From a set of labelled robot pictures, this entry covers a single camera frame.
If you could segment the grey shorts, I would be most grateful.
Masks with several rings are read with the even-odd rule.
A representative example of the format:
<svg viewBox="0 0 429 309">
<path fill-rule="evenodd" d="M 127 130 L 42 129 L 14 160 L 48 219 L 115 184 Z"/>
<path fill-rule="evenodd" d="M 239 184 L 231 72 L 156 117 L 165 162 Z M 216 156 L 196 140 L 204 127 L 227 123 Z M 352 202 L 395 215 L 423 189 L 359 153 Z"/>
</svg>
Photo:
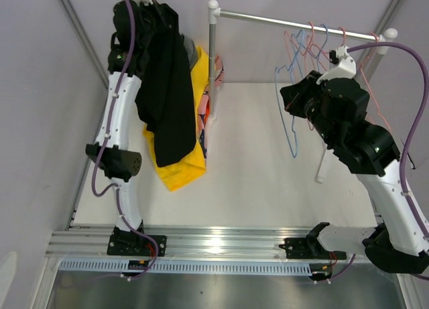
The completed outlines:
<svg viewBox="0 0 429 309">
<path fill-rule="evenodd" d="M 195 43 L 185 34 L 181 34 L 180 36 L 182 38 L 182 42 L 187 53 L 190 70 L 192 70 L 198 61 L 198 52 Z"/>
</svg>

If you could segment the pink hanger of patterned shorts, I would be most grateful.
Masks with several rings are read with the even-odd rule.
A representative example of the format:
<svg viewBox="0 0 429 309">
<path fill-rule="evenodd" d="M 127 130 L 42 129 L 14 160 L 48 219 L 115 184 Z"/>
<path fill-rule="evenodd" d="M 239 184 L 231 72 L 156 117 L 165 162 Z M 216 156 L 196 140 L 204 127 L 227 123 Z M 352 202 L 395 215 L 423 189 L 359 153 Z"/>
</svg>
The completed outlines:
<svg viewBox="0 0 429 309">
<path fill-rule="evenodd" d="M 343 27 L 338 27 L 339 30 L 341 30 L 342 32 L 342 43 L 341 46 L 345 46 L 346 40 L 347 40 L 347 35 L 346 35 L 346 31 Z"/>
</svg>

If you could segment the black shorts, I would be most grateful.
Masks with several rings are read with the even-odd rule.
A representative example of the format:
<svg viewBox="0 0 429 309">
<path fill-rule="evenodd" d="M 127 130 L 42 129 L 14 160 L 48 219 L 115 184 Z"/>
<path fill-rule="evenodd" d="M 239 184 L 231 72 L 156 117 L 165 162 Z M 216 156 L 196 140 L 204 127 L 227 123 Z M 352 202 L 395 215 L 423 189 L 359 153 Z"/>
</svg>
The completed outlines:
<svg viewBox="0 0 429 309">
<path fill-rule="evenodd" d="M 164 167 L 179 162 L 196 144 L 192 80 L 179 30 L 155 31 L 148 52 L 135 103 L 154 134 L 156 164 Z"/>
</svg>

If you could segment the pink hanger of orange shorts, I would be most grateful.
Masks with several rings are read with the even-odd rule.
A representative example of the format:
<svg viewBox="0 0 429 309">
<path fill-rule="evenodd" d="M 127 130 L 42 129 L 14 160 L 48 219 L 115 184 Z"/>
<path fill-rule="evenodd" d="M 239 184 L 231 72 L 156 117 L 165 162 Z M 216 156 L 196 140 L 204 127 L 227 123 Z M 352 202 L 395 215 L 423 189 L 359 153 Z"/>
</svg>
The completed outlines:
<svg viewBox="0 0 429 309">
<path fill-rule="evenodd" d="M 379 103 L 378 103 L 375 95 L 373 94 L 371 85 L 369 83 L 369 79 L 366 77 L 366 74 L 365 74 L 365 71 L 364 71 L 366 64 L 368 63 L 368 61 L 371 59 L 372 56 L 373 56 L 373 50 L 370 50 L 369 53 L 368 53 L 368 55 L 366 55 L 365 59 L 360 64 L 359 72 L 360 72 L 360 74 L 361 74 L 361 76 L 363 78 L 363 82 L 365 83 L 365 86 L 367 87 L 369 95 L 370 95 L 370 97 L 371 97 L 371 99 L 372 99 L 372 101 L 373 101 L 373 103 L 375 105 L 376 115 L 384 122 L 385 126 L 387 127 L 387 130 L 389 132 L 391 132 L 391 126 L 388 123 L 387 119 L 384 117 L 384 115 L 381 113 Z"/>
</svg>

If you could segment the pink patterned shorts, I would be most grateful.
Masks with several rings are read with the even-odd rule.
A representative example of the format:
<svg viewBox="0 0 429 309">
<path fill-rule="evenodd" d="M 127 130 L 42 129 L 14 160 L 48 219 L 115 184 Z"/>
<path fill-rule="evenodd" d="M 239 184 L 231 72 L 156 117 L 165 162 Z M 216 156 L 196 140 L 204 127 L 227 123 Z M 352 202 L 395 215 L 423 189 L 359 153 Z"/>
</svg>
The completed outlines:
<svg viewBox="0 0 429 309">
<path fill-rule="evenodd" d="M 196 109 L 197 116 L 197 139 L 204 159 L 207 158 L 208 150 L 208 119 L 210 115 L 210 99 L 209 99 L 209 56 L 202 50 L 198 55 L 197 63 L 192 69 L 192 77 L 194 80 L 194 98 L 197 100 L 198 106 Z"/>
</svg>

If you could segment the yellow shorts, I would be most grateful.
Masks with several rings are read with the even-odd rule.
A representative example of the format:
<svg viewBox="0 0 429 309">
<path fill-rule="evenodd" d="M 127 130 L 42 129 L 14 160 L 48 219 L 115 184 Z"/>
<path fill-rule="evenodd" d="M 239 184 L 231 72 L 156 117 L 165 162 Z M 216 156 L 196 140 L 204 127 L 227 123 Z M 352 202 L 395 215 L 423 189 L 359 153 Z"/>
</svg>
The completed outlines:
<svg viewBox="0 0 429 309">
<path fill-rule="evenodd" d="M 201 53 L 200 46 L 196 47 L 198 55 Z M 194 80 L 192 77 L 192 70 L 190 71 L 190 76 L 192 79 L 192 87 L 193 87 L 193 95 L 194 94 Z M 196 109 L 198 106 L 197 100 L 194 98 L 194 114 L 196 116 Z M 204 159 L 202 149 L 200 144 L 198 143 L 198 139 L 194 146 L 194 149 L 184 158 L 182 158 L 179 162 L 175 164 L 171 164 L 169 166 L 159 167 L 156 164 L 156 156 L 154 151 L 154 134 L 147 129 L 147 127 L 143 128 L 142 132 L 145 140 L 147 142 L 147 146 L 149 148 L 149 155 L 158 175 L 159 179 L 164 183 L 166 188 L 170 191 L 175 191 L 183 186 L 193 182 L 197 178 L 201 177 L 206 172 L 206 159 Z M 197 121 L 196 121 L 196 138 L 197 138 Z"/>
</svg>

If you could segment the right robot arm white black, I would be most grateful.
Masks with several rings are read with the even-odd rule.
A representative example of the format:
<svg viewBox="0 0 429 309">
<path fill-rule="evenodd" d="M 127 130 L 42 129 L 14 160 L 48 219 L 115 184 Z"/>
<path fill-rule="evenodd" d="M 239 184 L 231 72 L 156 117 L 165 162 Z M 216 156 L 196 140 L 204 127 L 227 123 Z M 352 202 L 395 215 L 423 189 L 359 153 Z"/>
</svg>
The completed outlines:
<svg viewBox="0 0 429 309">
<path fill-rule="evenodd" d="M 364 255 L 387 273 L 421 275 L 428 269 L 428 241 L 407 202 L 399 178 L 400 152 L 391 133 L 366 120 L 369 93 L 352 78 L 319 81 L 312 71 L 280 89 L 286 112 L 307 119 L 326 148 L 366 188 L 382 222 L 374 227 L 337 227 L 319 223 L 306 236 L 316 258 L 340 251 Z"/>
</svg>

